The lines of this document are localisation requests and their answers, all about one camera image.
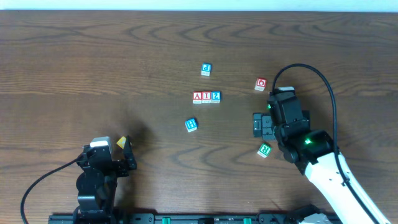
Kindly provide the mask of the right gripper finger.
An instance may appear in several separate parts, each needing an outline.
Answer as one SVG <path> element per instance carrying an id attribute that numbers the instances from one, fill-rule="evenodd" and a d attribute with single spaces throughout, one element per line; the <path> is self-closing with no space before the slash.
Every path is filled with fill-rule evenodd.
<path id="1" fill-rule="evenodd" d="M 262 139 L 265 141 L 275 140 L 274 125 L 269 114 L 264 114 L 262 116 Z"/>
<path id="2" fill-rule="evenodd" d="M 254 113 L 252 115 L 252 121 L 253 121 L 253 136 L 255 138 L 261 138 L 262 137 L 262 113 Z"/>

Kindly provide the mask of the blue number 2 block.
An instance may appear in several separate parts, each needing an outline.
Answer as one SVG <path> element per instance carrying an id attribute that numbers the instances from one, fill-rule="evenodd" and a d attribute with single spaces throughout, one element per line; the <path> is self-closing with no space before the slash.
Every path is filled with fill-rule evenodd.
<path id="1" fill-rule="evenodd" d="M 211 92 L 211 103 L 220 103 L 221 102 L 221 92 L 220 91 L 212 91 Z"/>

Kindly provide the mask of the red letter I block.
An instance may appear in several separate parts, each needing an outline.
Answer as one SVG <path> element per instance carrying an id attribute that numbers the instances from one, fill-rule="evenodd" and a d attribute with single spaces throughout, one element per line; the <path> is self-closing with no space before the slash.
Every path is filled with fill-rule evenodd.
<path id="1" fill-rule="evenodd" d="M 211 103 L 211 92 L 210 91 L 203 91 L 201 93 L 201 102 L 203 104 L 210 104 Z"/>

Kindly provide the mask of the red letter A block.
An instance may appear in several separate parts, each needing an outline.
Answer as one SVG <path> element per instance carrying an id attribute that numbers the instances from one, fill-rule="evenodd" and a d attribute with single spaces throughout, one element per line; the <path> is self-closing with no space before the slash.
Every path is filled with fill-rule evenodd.
<path id="1" fill-rule="evenodd" d="M 194 91 L 192 96 L 193 104 L 202 104 L 202 92 Z"/>

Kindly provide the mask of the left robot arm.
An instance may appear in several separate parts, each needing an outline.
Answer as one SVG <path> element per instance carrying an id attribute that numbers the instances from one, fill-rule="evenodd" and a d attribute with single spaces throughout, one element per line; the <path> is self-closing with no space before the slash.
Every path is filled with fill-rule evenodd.
<path id="1" fill-rule="evenodd" d="M 129 136 L 121 137 L 117 145 L 123 150 L 124 158 L 114 161 L 110 138 L 94 138 L 83 147 L 76 162 L 83 170 L 77 178 L 76 188 L 80 212 L 85 220 L 110 221 L 114 217 L 117 179 L 127 177 L 130 171 L 137 169 Z"/>

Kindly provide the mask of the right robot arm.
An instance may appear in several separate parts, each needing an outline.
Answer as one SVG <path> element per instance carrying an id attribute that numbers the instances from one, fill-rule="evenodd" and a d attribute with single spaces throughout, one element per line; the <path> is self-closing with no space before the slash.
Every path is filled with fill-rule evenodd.
<path id="1" fill-rule="evenodd" d="M 389 223 L 350 171 L 334 140 L 310 128 L 294 88 L 270 92 L 268 113 L 255 113 L 254 136 L 276 140 L 284 159 L 295 164 L 326 198 L 342 223 Z"/>

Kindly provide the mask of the yellow wooden block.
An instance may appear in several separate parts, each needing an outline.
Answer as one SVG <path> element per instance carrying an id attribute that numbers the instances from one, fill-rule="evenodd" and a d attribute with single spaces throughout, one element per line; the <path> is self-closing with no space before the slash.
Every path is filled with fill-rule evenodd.
<path id="1" fill-rule="evenodd" d="M 121 149 L 124 149 L 126 144 L 126 137 L 122 136 L 116 143 Z"/>

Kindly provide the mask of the green letter R block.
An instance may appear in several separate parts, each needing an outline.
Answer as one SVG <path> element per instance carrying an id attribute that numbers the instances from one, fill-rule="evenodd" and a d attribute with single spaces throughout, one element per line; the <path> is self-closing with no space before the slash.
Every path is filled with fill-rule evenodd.
<path id="1" fill-rule="evenodd" d="M 263 158 L 266 158 L 272 151 L 272 148 L 267 144 L 263 143 L 257 151 L 257 154 Z"/>

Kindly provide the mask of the red letter O block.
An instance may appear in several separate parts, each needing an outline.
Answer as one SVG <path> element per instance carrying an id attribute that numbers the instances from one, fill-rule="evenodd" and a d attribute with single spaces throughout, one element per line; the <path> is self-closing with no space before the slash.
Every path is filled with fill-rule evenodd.
<path id="1" fill-rule="evenodd" d="M 267 85 L 267 80 L 265 78 L 257 78 L 254 89 L 257 91 L 264 91 Z"/>

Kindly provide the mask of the blue letter H block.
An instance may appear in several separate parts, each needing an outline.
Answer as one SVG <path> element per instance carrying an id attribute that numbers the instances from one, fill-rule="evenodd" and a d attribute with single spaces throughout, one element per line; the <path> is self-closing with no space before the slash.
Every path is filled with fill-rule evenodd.
<path id="1" fill-rule="evenodd" d="M 197 130 L 198 125 L 197 125 L 196 119 L 191 118 L 191 119 L 186 120 L 185 127 L 189 133 Z"/>

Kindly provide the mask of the blue letter P block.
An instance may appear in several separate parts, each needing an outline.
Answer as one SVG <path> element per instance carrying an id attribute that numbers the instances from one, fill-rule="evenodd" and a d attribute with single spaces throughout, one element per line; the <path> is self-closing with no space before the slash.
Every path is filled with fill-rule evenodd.
<path id="1" fill-rule="evenodd" d="M 201 65 L 201 75 L 209 77 L 211 73 L 212 65 L 210 63 L 203 63 Z"/>

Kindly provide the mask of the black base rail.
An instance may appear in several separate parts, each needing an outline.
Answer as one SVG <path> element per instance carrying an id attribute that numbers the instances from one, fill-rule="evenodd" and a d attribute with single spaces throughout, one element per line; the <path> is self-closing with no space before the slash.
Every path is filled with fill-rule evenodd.
<path id="1" fill-rule="evenodd" d="M 51 215 L 49 223 L 130 223 L 130 224 L 265 224 L 297 223 L 293 218 L 278 213 L 260 213 L 258 215 L 154 215 L 151 213 L 133 213 L 121 215 L 115 219 L 87 219 L 81 215 Z"/>

